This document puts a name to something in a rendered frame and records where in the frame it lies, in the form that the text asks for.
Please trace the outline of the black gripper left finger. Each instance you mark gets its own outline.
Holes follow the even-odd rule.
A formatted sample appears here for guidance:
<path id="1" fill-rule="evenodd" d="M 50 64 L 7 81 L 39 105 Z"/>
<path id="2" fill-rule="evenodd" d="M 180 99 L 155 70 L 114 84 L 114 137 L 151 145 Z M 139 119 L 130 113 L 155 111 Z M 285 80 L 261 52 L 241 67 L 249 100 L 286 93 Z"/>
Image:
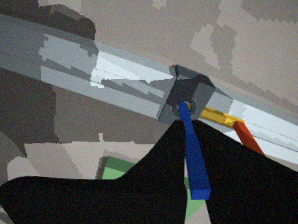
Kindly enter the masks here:
<path id="1" fill-rule="evenodd" d="M 0 185 L 13 224 L 185 224 L 186 128 L 174 120 L 120 179 L 21 176 Z"/>

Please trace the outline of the blue pin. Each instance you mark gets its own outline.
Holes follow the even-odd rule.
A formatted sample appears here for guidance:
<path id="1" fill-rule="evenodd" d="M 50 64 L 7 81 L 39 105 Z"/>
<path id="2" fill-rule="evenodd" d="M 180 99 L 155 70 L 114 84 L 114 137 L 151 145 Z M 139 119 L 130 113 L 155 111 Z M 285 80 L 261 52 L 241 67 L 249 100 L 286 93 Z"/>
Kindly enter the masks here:
<path id="1" fill-rule="evenodd" d="M 208 175 L 206 175 L 205 161 L 202 157 L 200 144 L 198 144 L 197 137 L 194 135 L 188 103 L 181 101 L 178 104 L 178 109 L 180 109 L 180 117 L 186 128 L 185 164 L 186 172 L 188 172 L 190 194 L 192 194 L 190 200 L 208 200 L 209 194 L 212 192 L 212 186 L 210 186 Z"/>

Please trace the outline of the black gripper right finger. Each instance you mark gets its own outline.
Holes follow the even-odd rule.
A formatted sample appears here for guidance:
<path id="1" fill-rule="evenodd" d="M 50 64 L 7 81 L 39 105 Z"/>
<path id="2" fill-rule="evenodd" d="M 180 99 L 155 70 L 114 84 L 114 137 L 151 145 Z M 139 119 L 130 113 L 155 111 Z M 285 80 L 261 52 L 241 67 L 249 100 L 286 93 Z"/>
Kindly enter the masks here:
<path id="1" fill-rule="evenodd" d="M 200 120 L 194 135 L 212 186 L 212 224 L 298 224 L 298 172 Z"/>

